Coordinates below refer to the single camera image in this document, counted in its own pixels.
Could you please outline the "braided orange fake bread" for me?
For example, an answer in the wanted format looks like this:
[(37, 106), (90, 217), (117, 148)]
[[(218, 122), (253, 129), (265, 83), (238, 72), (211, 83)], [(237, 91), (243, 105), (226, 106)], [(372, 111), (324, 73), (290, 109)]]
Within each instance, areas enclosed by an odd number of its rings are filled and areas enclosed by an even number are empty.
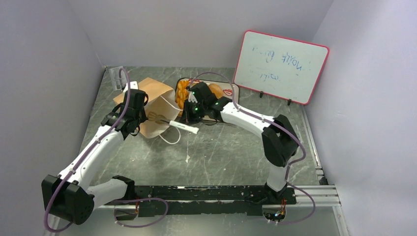
[(188, 99), (188, 90), (187, 87), (189, 86), (189, 80), (180, 80), (177, 83), (176, 88), (176, 97), (175, 101), (180, 109), (184, 108), (184, 102)]

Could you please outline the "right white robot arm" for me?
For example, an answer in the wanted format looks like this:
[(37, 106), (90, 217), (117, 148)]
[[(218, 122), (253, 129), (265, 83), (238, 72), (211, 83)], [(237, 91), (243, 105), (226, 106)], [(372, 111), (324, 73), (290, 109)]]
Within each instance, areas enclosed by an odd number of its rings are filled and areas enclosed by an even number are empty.
[(204, 82), (188, 87), (187, 90), (189, 95), (184, 102), (184, 109), (188, 120), (208, 116), (243, 128), (261, 139), (264, 156), (270, 163), (265, 183), (266, 199), (272, 204), (282, 200), (288, 186), (286, 168), (299, 147), (288, 118), (284, 115), (275, 118), (265, 116), (239, 106), (228, 97), (217, 97)]

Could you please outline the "pink framed whiteboard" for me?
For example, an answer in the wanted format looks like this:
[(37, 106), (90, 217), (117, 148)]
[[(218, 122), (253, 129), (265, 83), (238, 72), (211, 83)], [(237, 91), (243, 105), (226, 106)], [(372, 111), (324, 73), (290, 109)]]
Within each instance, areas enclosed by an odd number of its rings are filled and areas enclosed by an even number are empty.
[(233, 82), (307, 105), (329, 53), (324, 45), (248, 30), (243, 35)]

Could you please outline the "clear plastic wrapper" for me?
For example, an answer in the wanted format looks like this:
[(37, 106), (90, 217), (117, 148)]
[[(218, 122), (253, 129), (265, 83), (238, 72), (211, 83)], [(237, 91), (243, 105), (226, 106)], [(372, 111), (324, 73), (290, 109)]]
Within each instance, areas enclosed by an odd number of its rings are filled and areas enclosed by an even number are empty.
[(113, 90), (124, 90), (126, 85), (126, 79), (124, 75), (119, 75), (120, 71), (122, 71), (123, 67), (112, 67), (109, 69), (109, 76), (110, 81), (112, 83)]

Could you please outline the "long orange fake baguette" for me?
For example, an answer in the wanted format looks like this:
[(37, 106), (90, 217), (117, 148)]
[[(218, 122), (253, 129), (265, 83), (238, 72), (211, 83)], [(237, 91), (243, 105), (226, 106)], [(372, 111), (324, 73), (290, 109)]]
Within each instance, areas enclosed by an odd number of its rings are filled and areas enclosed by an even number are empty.
[(223, 96), (223, 89), (217, 84), (209, 84), (208, 88), (215, 95), (217, 99)]

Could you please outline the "brown paper bag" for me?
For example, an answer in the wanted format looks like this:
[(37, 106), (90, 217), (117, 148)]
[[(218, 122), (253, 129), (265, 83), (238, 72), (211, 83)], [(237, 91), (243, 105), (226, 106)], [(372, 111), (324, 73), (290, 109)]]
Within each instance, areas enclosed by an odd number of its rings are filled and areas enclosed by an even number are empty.
[[(146, 114), (152, 112), (169, 120), (175, 120), (179, 115), (180, 108), (175, 102), (175, 92), (171, 86), (147, 77), (140, 82), (131, 82), (131, 88), (147, 93), (149, 102), (145, 105)], [(155, 121), (147, 120), (140, 124), (134, 134), (140, 133), (143, 137), (151, 139), (161, 136), (168, 127), (167, 124), (158, 124)]]

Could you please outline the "strawberry pattern tray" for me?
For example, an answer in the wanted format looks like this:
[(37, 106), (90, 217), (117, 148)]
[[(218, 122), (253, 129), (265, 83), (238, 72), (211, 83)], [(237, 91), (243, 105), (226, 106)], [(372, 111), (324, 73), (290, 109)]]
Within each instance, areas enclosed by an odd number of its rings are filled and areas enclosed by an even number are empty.
[[(217, 99), (217, 101), (215, 101), (210, 106), (210, 109), (209, 109), (210, 111), (213, 112), (213, 115), (211, 117), (214, 118), (215, 121), (201, 121), (201, 122), (205, 123), (206, 125), (213, 125), (215, 123), (222, 122), (223, 120), (222, 120), (222, 118), (220, 117), (220, 114), (219, 114), (220, 108), (221, 108), (222, 105), (226, 105), (228, 102), (231, 102), (233, 98), (238, 99), (239, 95), (238, 94), (234, 95), (233, 90), (235, 90), (235, 92), (238, 93), (239, 92), (239, 88), (236, 85), (234, 85), (234, 84), (233, 85), (228, 85), (228, 84), (226, 84), (224, 82), (203, 81), (203, 80), (198, 80), (198, 79), (196, 79), (195, 81), (193, 81), (191, 78), (181, 78), (181, 79), (179, 79), (177, 81), (177, 83), (180, 80), (186, 80), (186, 79), (189, 80), (189, 85), (194, 85), (194, 84), (199, 83), (199, 82), (204, 82), (207, 85), (209, 85), (209, 84), (217, 84), (217, 85), (219, 85), (223, 89), (223, 96), (221, 98)], [(181, 109), (181, 111), (179, 113), (179, 121), (181, 123), (189, 124), (189, 123), (186, 123), (184, 121), (184, 108)]]

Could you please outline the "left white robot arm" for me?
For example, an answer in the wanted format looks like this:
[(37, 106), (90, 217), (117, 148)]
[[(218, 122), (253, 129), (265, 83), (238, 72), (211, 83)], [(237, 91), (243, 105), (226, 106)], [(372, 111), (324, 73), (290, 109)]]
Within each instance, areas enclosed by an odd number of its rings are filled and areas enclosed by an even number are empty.
[(57, 216), (72, 224), (81, 225), (98, 207), (114, 200), (128, 205), (136, 198), (133, 180), (115, 176), (104, 184), (91, 186), (98, 167), (110, 157), (136, 129), (147, 120), (144, 106), (148, 95), (130, 89), (124, 101), (106, 115), (95, 137), (77, 158), (58, 175), (47, 175), (42, 183), (45, 207), (44, 219)]

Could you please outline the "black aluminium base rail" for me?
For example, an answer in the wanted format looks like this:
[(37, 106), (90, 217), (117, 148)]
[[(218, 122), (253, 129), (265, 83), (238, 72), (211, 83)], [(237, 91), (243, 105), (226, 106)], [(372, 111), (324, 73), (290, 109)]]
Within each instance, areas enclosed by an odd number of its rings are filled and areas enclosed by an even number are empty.
[(271, 216), (274, 208), (285, 206), (332, 207), (340, 205), (335, 188), (313, 186), (305, 192), (293, 187), (285, 187), (275, 193), (262, 185), (239, 186), (130, 186), (128, 194), (120, 200), (105, 200), (95, 203), (97, 193), (77, 192), (69, 201), (58, 198), (53, 210), (64, 210), (65, 215), (85, 220), (94, 207), (114, 206), (115, 209), (135, 210), (138, 217), (156, 215), (197, 215), (235, 214), (248, 216)]

